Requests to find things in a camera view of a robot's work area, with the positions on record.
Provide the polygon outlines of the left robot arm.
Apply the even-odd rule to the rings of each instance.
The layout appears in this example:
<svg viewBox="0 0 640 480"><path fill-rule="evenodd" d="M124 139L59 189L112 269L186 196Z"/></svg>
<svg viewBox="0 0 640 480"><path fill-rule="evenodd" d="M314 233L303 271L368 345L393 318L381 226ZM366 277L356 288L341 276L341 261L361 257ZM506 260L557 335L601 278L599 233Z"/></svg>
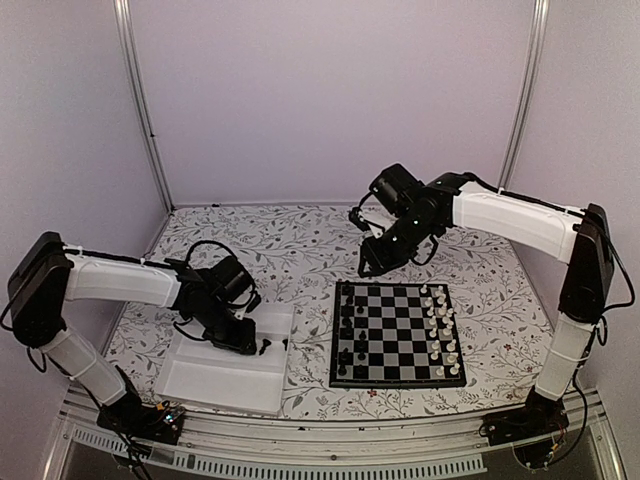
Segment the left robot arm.
<svg viewBox="0 0 640 480"><path fill-rule="evenodd" d="M149 407L126 373L64 316L82 303L152 306L176 313L180 324L199 323L205 343L253 355L256 325L248 314L260 302L256 283L229 247L210 244L223 256L211 267L198 268L193 248L180 259L151 261L73 246L46 231L7 281L1 326L82 386L126 433L141 433L149 423Z"/></svg>

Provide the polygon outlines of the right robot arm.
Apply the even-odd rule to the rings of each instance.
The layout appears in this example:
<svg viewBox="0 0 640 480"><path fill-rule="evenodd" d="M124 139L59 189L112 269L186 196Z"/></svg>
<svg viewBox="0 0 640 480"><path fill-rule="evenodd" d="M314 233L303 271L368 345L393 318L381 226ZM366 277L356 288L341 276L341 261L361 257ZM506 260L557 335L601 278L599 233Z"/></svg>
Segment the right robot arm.
<svg viewBox="0 0 640 480"><path fill-rule="evenodd" d="M606 309L615 271L608 212L553 202L494 187L471 172L447 172L423 182L401 164L383 170L352 208L351 222L366 236L361 277L376 277L415 261L419 246L457 228L513 244L527 278L554 313L553 339L533 391L539 397L517 415L517 427L537 436L552 424L571 379L589 355L588 344Z"/></svg>

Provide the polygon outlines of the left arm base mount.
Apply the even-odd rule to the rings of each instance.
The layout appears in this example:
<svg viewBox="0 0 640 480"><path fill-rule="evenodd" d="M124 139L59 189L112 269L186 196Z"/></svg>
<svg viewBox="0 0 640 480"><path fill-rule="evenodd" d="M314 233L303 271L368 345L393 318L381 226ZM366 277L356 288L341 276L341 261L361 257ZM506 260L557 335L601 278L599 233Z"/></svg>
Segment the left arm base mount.
<svg viewBox="0 0 640 480"><path fill-rule="evenodd" d="M149 406L138 399L122 398L101 407L97 425L123 436L176 445L185 413L183 406L171 406L168 401Z"/></svg>

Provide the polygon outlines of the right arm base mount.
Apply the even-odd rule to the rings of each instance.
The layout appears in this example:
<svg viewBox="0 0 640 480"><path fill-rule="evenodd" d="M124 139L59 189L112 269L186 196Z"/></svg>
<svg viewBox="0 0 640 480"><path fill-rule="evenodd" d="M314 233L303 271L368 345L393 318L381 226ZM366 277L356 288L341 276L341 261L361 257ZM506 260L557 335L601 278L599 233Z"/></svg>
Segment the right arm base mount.
<svg viewBox="0 0 640 480"><path fill-rule="evenodd" d="M478 434L490 446L524 441L513 453L522 466L536 470L551 464L568 426L562 404L522 406L485 415Z"/></svg>

